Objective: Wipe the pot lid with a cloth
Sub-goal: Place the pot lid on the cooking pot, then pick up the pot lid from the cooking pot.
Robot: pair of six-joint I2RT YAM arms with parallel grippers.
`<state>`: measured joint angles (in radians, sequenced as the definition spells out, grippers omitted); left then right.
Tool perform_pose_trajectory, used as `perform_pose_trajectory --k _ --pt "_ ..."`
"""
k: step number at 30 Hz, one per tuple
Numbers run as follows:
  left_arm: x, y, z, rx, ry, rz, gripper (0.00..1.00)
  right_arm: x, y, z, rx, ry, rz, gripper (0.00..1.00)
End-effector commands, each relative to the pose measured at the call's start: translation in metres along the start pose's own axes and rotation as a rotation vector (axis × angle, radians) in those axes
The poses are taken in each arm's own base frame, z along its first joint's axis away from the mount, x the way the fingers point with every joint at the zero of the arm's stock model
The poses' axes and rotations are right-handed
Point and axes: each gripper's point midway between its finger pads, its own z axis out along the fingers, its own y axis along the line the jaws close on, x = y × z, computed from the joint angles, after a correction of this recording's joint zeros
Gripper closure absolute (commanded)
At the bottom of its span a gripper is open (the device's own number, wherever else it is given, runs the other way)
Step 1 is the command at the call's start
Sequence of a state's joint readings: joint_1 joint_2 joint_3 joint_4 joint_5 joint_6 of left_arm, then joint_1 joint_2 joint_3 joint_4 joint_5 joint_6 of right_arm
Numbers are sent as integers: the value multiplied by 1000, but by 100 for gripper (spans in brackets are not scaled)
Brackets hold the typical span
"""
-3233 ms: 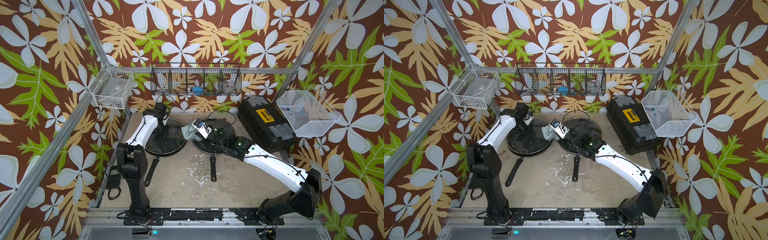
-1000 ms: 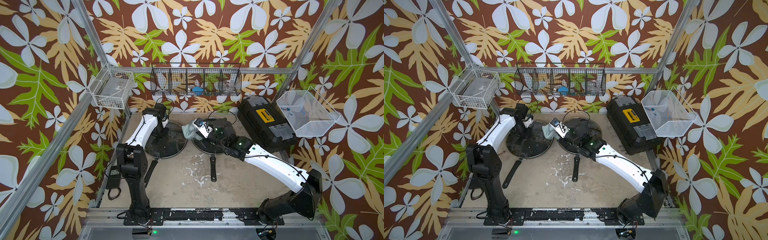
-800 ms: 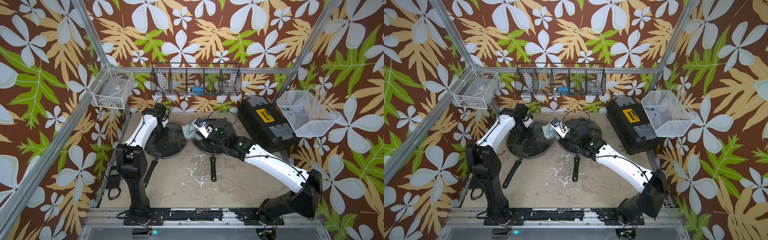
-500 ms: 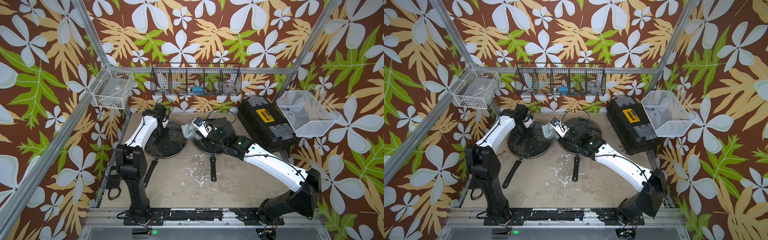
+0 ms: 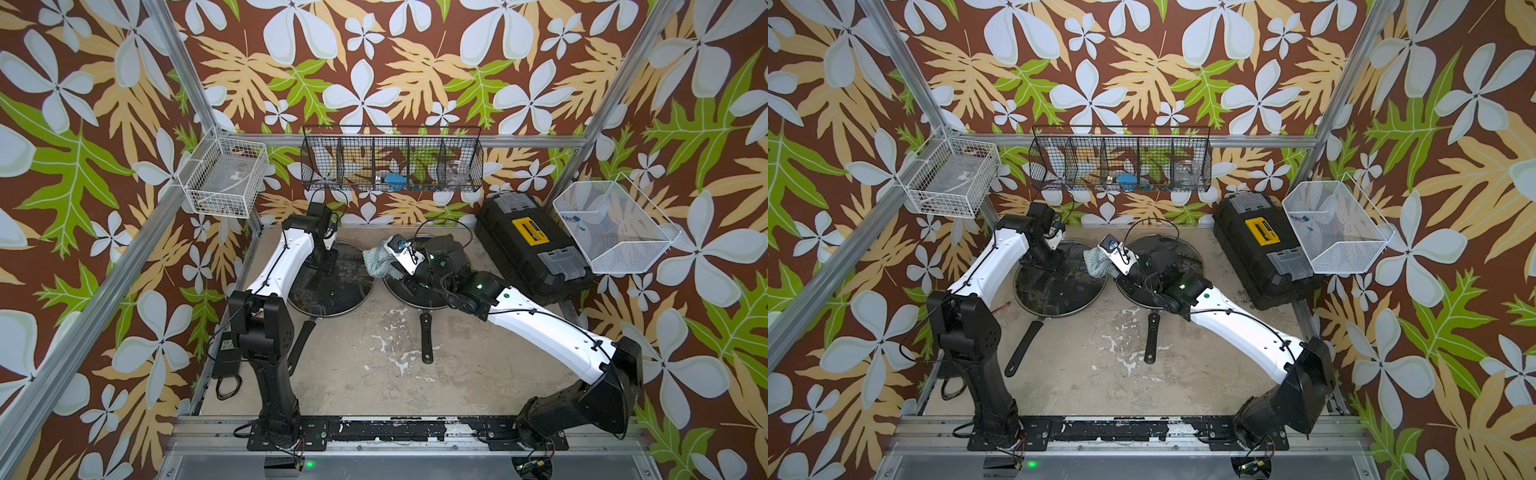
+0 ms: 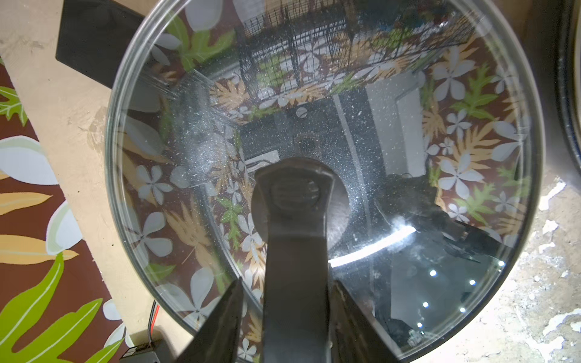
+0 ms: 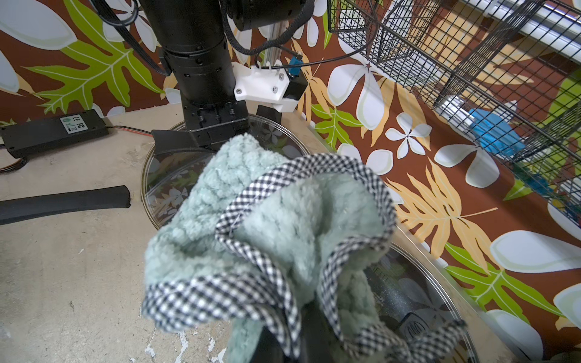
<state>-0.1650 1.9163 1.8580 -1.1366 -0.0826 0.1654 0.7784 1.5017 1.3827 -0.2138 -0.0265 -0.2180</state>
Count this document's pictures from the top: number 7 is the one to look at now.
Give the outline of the glass pot lid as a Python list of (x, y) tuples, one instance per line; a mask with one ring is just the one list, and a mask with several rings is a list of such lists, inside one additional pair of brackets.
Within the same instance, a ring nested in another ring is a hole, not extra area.
[(469, 324), (454, 350), (435, 362), (480, 362), (471, 334), (480, 323), (473, 306), (429, 255), (426, 244), (415, 242), (398, 226), (393, 246), (365, 270), (380, 319), (400, 337), (411, 340), (455, 320)]
[[(251, 114), (250, 133), (261, 147), (288, 159), (307, 155), (306, 145), (280, 123)], [(141, 200), (154, 228), (166, 225), (197, 183), (212, 154), (208, 151), (172, 151), (158, 154), (152, 147), (141, 175)]]

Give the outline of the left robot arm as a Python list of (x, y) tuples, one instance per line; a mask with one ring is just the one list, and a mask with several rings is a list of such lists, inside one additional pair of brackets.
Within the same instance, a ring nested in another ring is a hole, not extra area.
[(247, 101), (288, 113), (306, 90), (301, 64), (247, 68), (228, 49), (283, 49), (312, 18), (313, 1), (135, 1), (124, 20), (105, 1), (92, 6), (153, 70), (176, 77), (186, 129), (154, 130), (157, 155), (215, 152), (249, 131)]

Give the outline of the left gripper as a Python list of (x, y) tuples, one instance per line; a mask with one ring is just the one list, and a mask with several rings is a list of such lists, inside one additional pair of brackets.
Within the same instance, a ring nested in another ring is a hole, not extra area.
[(158, 130), (151, 134), (155, 154), (184, 152), (217, 152), (229, 139), (251, 131), (251, 119), (260, 118), (281, 124), (281, 113), (260, 105), (252, 115), (244, 101), (227, 102), (219, 107), (199, 108), (192, 104), (183, 107), (185, 130)]

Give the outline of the grey-green cloth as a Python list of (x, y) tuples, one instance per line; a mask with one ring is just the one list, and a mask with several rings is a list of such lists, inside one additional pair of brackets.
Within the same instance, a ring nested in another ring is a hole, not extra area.
[(365, 271), (395, 229), (389, 188), (360, 160), (290, 160), (237, 136), (150, 240), (142, 314), (170, 333), (230, 321), (233, 362), (249, 362), (264, 333), (289, 362), (316, 349), (333, 362), (445, 358), (463, 320), (406, 338), (379, 318)]

